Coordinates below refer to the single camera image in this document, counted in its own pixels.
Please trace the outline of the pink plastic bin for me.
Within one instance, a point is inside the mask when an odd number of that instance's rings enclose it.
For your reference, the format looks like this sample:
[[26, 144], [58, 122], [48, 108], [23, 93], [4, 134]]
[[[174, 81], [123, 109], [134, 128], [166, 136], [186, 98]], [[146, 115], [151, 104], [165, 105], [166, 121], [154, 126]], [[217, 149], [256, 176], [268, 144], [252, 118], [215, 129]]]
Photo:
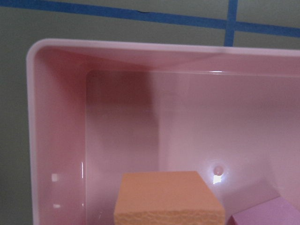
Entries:
[[132, 172], [197, 171], [227, 224], [300, 206], [298, 50], [43, 39], [26, 74], [36, 225], [111, 225]]

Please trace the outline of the pink foam block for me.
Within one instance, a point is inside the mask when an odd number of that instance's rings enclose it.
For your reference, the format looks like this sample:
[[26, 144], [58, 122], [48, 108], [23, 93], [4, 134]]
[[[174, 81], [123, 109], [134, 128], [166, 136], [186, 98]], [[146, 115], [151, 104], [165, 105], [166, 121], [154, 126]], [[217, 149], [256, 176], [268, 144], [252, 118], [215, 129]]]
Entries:
[[232, 215], [235, 225], [298, 225], [300, 212], [277, 197]]

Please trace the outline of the orange foam block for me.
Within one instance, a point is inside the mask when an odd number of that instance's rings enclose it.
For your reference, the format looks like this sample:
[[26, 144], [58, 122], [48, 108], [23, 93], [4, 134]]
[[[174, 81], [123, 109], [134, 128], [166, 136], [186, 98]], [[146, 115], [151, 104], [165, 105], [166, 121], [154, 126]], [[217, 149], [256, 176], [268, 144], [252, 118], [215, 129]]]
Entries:
[[223, 225], [225, 209], [196, 171], [122, 176], [116, 225]]

